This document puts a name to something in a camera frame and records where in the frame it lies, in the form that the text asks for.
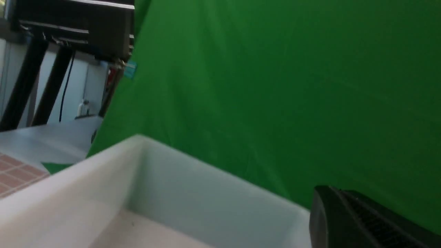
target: metal stand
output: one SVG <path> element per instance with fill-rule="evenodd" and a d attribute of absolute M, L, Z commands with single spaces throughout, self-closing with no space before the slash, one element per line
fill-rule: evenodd
<path fill-rule="evenodd" d="M 29 44 L 17 82 L 0 121 L 0 132 L 17 129 L 48 45 L 47 41 L 37 39 L 32 39 Z"/>
<path fill-rule="evenodd" d="M 55 100 L 63 83 L 69 62 L 71 61 L 73 50 L 67 47 L 60 47 L 55 58 L 48 82 L 46 84 L 37 112 L 32 120 L 31 126 L 47 124 L 49 116 L 55 104 Z"/>

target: green fabric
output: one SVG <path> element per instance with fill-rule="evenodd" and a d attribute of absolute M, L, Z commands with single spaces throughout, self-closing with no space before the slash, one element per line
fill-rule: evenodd
<path fill-rule="evenodd" d="M 142 133 L 310 207 L 441 233 L 441 2 L 153 0 L 90 154 Z"/>
<path fill-rule="evenodd" d="M 147 16 L 151 0 L 136 0 L 135 1 L 135 39 L 138 37 L 139 31 L 141 30 L 142 24 L 144 23 L 144 18 Z"/>
<path fill-rule="evenodd" d="M 51 175 L 58 173 L 64 169 L 67 169 L 73 165 L 73 164 L 56 164 L 56 163 L 44 163 L 44 162 L 42 164 Z"/>

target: white table surface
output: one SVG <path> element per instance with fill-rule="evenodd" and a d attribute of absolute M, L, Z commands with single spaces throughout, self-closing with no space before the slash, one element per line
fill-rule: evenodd
<path fill-rule="evenodd" d="M 77 163 L 91 146 L 100 117 L 22 128 L 0 133 L 0 153 L 43 169 L 41 162 Z"/>

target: white plastic bin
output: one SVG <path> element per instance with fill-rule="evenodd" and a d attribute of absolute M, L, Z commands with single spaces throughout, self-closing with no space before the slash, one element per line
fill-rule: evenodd
<path fill-rule="evenodd" d="M 2 248 L 308 248 L 309 212 L 144 136 L 0 200 Z"/>

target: wrinkled fabric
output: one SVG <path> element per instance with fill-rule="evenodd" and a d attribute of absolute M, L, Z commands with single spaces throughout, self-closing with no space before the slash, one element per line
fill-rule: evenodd
<path fill-rule="evenodd" d="M 330 184 L 441 233 L 440 23 L 440 1 L 152 0 L 90 155 L 141 133 L 305 207 Z"/>

